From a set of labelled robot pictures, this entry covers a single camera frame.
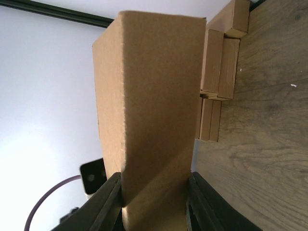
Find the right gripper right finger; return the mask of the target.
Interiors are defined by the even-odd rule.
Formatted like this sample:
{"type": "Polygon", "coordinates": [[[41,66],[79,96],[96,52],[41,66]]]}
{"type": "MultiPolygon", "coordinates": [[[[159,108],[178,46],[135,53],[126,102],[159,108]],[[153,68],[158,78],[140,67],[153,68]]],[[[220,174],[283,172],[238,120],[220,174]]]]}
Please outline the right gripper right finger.
{"type": "Polygon", "coordinates": [[[259,231],[234,209],[198,172],[189,177],[186,209],[189,231],[259,231]]]}

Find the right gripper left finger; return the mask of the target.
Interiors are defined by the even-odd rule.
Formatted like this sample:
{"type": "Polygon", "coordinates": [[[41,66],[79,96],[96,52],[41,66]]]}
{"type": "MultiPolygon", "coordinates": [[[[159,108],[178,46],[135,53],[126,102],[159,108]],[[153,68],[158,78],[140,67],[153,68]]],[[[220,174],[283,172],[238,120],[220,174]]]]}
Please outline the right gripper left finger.
{"type": "Polygon", "coordinates": [[[121,174],[114,173],[81,208],[53,230],[122,230],[121,174]]]}

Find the brown cardboard box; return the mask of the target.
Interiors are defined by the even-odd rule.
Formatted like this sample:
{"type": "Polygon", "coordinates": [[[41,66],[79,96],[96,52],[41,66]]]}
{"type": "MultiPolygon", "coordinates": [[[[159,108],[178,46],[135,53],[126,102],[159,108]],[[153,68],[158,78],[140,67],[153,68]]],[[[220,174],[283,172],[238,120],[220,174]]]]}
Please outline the brown cardboard box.
{"type": "Polygon", "coordinates": [[[107,177],[128,231],[185,231],[206,20],[121,11],[92,46],[107,177]]]}

